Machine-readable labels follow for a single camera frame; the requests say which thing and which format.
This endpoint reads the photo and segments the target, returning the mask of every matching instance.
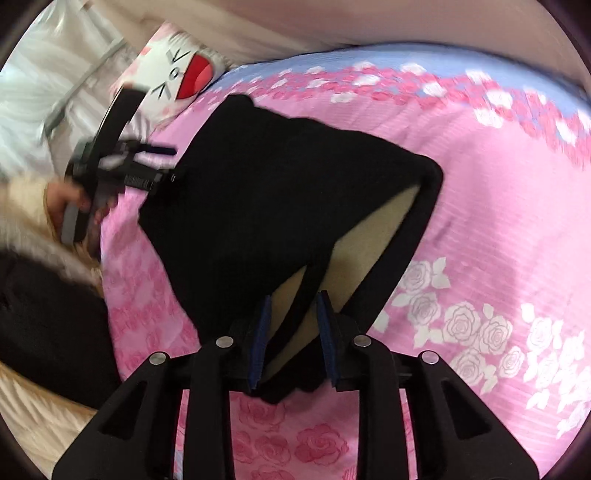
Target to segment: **metal bolt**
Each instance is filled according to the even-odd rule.
[[[439,355],[431,350],[421,353],[421,359],[423,362],[429,365],[435,365],[439,361]]]
[[[234,345],[234,339],[232,337],[223,336],[216,340],[216,345],[220,348],[230,348]]]
[[[150,363],[152,365],[162,365],[166,361],[166,353],[156,352],[150,355]]]
[[[367,335],[358,335],[353,339],[353,343],[357,346],[370,346],[371,338],[369,338]]]

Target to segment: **cartoon face pillow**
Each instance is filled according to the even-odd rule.
[[[139,111],[158,128],[184,111],[226,70],[225,59],[174,25],[163,24],[112,86],[147,90]]]

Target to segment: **black fabric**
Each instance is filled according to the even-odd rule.
[[[395,235],[388,247],[398,252],[384,252],[347,303],[367,330],[411,259],[442,180],[426,157],[362,132],[288,119],[254,107],[243,95],[217,107],[175,173],[174,183],[144,203],[139,223],[202,343],[227,334],[232,321],[252,314],[266,294],[313,265],[392,197],[419,184],[407,216],[413,218],[403,221],[411,226],[401,226],[405,235]],[[307,309],[297,310],[303,317]],[[300,321],[290,319],[288,329]],[[318,372],[310,384],[317,386],[316,378],[324,376],[322,356],[307,361]],[[292,369],[290,388],[299,386],[304,364]]]
[[[28,258],[0,251],[0,362],[100,408],[120,386],[105,302]]]

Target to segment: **plastic handle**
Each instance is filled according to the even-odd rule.
[[[64,211],[64,222],[61,226],[61,243],[71,247],[82,242],[88,229],[90,213],[81,212],[75,203],[69,203]]]

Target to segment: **black bracket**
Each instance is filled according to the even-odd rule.
[[[391,352],[335,313],[326,292],[317,317],[327,374],[359,390],[358,480],[408,480],[400,389],[406,390],[419,480],[539,480],[535,463],[435,352]],[[58,462],[54,480],[165,480],[182,391],[189,389],[184,480],[233,480],[229,392],[262,375],[271,299],[198,352],[152,354],[113,394]]]

